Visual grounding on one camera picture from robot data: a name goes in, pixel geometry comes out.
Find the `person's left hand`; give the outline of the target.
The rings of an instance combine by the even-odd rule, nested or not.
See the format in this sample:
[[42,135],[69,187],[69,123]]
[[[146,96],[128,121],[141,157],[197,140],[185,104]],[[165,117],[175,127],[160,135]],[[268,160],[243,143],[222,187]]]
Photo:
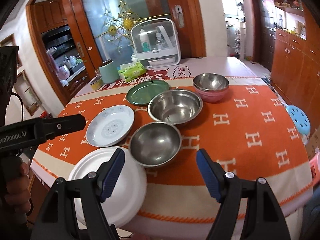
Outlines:
[[1,162],[1,222],[23,224],[31,211],[29,167],[21,158]]

